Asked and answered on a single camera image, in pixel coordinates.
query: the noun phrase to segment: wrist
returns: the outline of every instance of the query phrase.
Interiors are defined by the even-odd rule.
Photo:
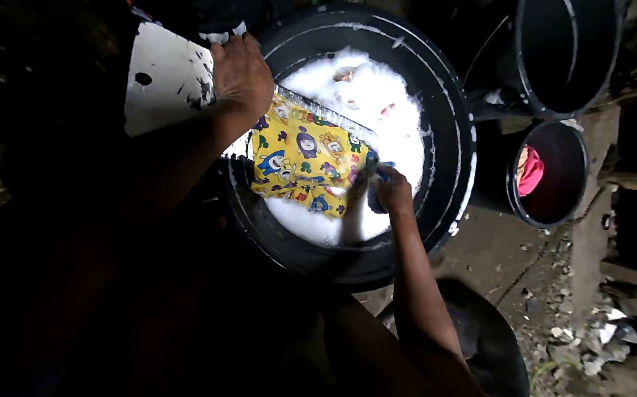
[[[220,100],[213,109],[213,123],[238,136],[250,130],[259,117],[243,103]]]
[[[401,207],[393,208],[393,210],[390,211],[390,223],[392,224],[393,229],[395,227],[409,225],[416,226],[417,219],[414,216],[414,209],[411,205],[403,205]]]

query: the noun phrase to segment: foam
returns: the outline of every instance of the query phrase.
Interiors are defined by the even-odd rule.
[[[352,80],[334,81],[336,73],[346,68],[355,68]],[[366,53],[346,47],[331,59],[325,57],[300,68],[280,85],[375,131],[377,139],[371,143],[380,159],[396,163],[411,184],[412,195],[418,192],[424,168],[421,107],[407,94],[402,76]],[[391,104],[394,107],[385,117],[382,111]],[[265,201],[280,224],[314,244],[366,241],[390,227],[389,215],[372,212],[364,196],[343,219],[309,212],[303,205],[281,198]]]

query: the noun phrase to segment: pink cloth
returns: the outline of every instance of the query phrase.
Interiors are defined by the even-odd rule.
[[[522,178],[519,180],[519,186],[517,187],[519,197],[524,197],[532,193],[543,176],[543,161],[539,158],[539,154],[529,145],[527,145],[526,148],[529,152],[526,155],[524,174],[522,174]]]

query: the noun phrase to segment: yellow fabric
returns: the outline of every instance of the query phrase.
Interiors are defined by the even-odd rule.
[[[355,181],[369,151],[344,129],[278,94],[253,128],[252,146],[253,192],[293,200],[335,217],[343,216],[347,203],[333,188],[347,189]]]

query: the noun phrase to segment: laundry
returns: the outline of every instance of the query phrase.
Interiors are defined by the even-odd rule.
[[[519,197],[532,193],[543,177],[543,161],[534,148],[526,145],[517,162],[517,191]]]
[[[279,94],[252,129],[252,147],[253,192],[336,218],[347,211],[345,192],[365,160],[376,156],[350,132]]]

